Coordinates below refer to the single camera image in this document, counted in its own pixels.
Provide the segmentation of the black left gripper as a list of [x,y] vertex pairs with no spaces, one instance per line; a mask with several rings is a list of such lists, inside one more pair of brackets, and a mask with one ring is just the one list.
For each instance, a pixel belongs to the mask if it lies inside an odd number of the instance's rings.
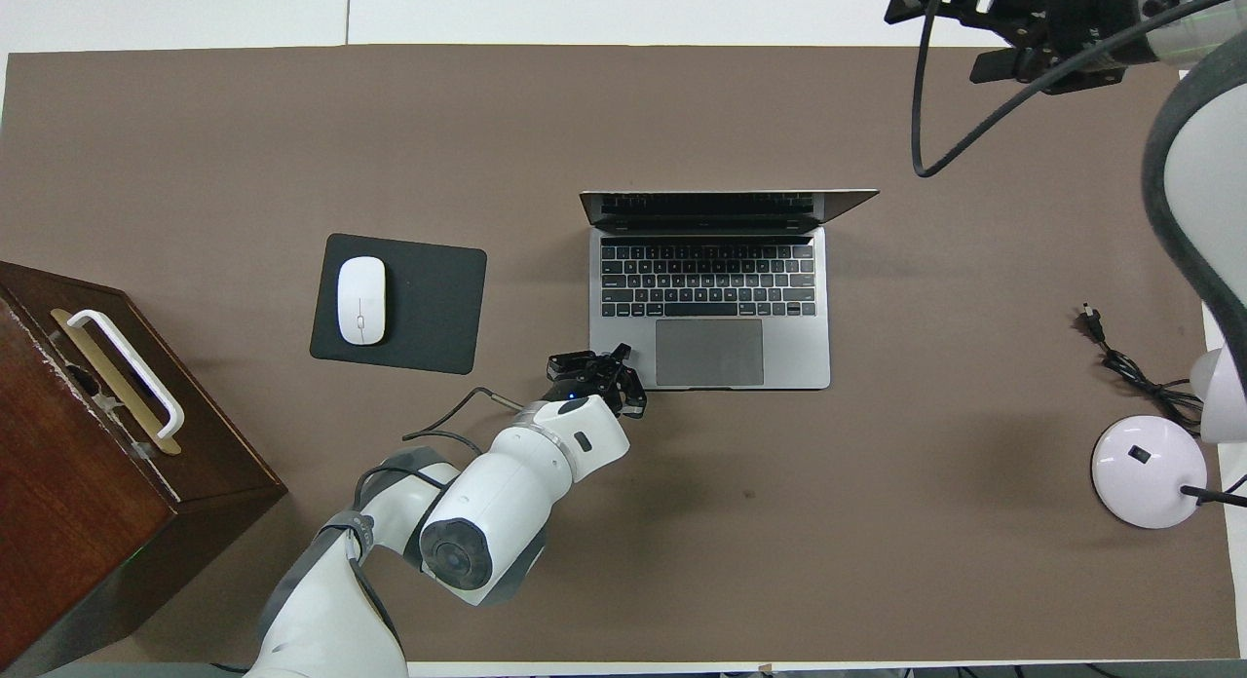
[[597,354],[594,351],[549,356],[549,388],[544,400],[600,396],[616,418],[642,419],[648,395],[635,368],[627,364],[631,353],[631,345],[620,341],[611,353],[611,361],[595,361]]

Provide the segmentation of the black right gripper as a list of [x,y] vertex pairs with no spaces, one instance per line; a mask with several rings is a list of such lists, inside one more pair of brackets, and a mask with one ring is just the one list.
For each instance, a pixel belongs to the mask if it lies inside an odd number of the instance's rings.
[[979,54],[971,84],[1033,84],[1047,70],[1142,21],[1140,0],[889,0],[885,22],[956,19],[993,31],[1008,49]]

